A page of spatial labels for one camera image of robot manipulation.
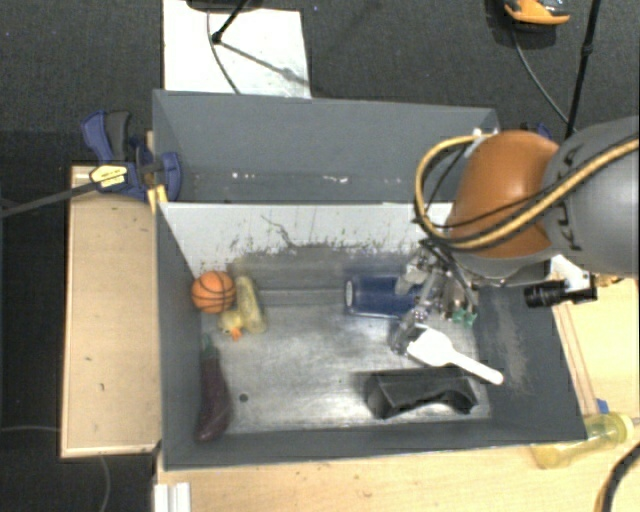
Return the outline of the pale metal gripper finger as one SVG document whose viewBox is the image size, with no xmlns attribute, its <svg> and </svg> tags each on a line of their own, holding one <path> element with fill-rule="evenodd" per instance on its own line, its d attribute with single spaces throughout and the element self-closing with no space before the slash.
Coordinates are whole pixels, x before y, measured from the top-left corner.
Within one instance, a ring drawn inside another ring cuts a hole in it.
<svg viewBox="0 0 640 512">
<path fill-rule="evenodd" d="M 392 351 L 406 351 L 417 337 L 416 320 L 413 315 L 401 318 L 391 329 L 388 343 Z"/>
<path fill-rule="evenodd" d="M 424 323 L 410 323 L 402 321 L 397 328 L 397 353 L 405 355 L 410 343 L 415 341 L 428 326 Z"/>
</svg>

